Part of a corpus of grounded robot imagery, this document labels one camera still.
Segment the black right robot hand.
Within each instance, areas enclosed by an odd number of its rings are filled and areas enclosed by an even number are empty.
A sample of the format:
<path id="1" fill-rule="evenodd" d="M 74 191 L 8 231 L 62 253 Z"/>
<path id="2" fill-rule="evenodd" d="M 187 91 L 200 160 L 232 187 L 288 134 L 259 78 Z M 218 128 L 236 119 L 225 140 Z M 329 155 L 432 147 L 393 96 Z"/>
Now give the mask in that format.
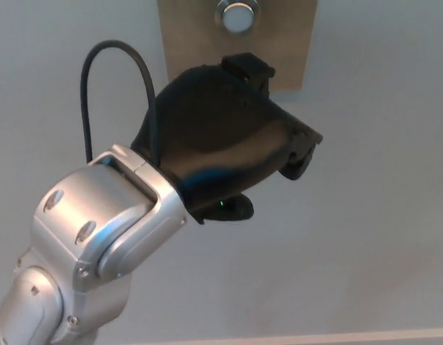
<path id="1" fill-rule="evenodd" d="M 243 221 L 254 207 L 245 191 L 274 173 L 298 180 L 322 135 L 274 103 L 275 70 L 252 53 L 190 68 L 156 98 L 157 132 L 145 119 L 133 151 L 149 158 L 159 145 L 159 170 L 200 224 Z"/>

